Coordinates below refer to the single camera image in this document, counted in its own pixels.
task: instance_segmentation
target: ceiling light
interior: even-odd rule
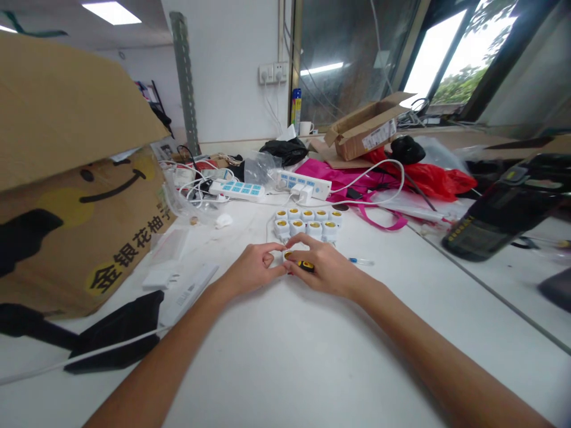
[[[329,70],[334,70],[336,68],[341,68],[342,66],[343,66],[342,62],[336,62],[335,64],[324,65],[323,67],[310,68],[309,70],[301,70],[299,75],[308,75],[309,73],[311,74],[321,73],[323,71],[329,71]]]
[[[9,29],[8,27],[2,27],[2,26],[0,26],[0,30],[2,30],[2,31],[7,31],[8,33],[17,33],[16,30]]]
[[[113,25],[139,24],[141,20],[117,2],[87,3],[85,9]]]

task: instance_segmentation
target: black bag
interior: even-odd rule
[[[268,152],[272,156],[281,158],[282,166],[292,166],[305,158],[309,150],[296,137],[289,141],[268,141],[260,149],[260,152]]]

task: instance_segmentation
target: hand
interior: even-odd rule
[[[304,233],[295,235],[285,246],[291,248],[299,242],[309,246],[309,251],[292,252],[285,266],[314,290],[353,299],[358,287],[372,280],[332,245],[317,241]],[[300,261],[313,264],[314,273],[309,273],[294,263]]]
[[[284,250],[286,248],[278,243],[249,244],[217,282],[228,292],[230,299],[262,288],[287,273],[283,265],[269,267],[274,261],[270,251]]]

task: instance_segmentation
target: pink bag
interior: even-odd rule
[[[365,168],[358,169],[332,169],[325,162],[320,162],[316,159],[308,159],[302,166],[296,169],[297,174],[307,175],[308,177],[320,178],[322,180],[331,181],[331,189],[336,190],[341,187],[345,187],[347,184],[351,183],[358,176],[366,171]],[[398,188],[400,182],[394,177],[388,174],[383,174],[381,172],[370,171],[367,175],[359,178],[354,184],[351,185],[359,193],[363,194],[363,197],[359,199],[359,202],[371,202],[371,196],[375,193],[371,191],[367,193],[367,189],[387,189],[387,188]],[[355,200],[347,197],[347,189],[341,190],[336,193],[332,193],[329,198],[329,202],[341,202],[345,200]],[[375,223],[369,218],[365,212],[365,207],[374,207],[374,205],[356,204],[363,216],[363,219],[367,223],[381,229],[384,231],[393,231],[402,229],[408,222],[408,220],[400,213],[393,212],[393,215],[397,218],[394,225],[389,227],[381,226]]]

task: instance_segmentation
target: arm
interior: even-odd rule
[[[163,340],[91,416],[84,428],[162,425],[186,371],[210,328],[235,296],[256,290],[284,275],[269,268],[277,243],[249,245],[244,253],[200,296]]]
[[[291,261],[286,268],[311,288],[353,300],[385,331],[414,367],[455,426],[551,427],[535,410],[468,356],[444,339],[401,302],[382,282],[359,270],[328,244],[305,234],[309,251],[289,260],[313,263],[308,273]]]

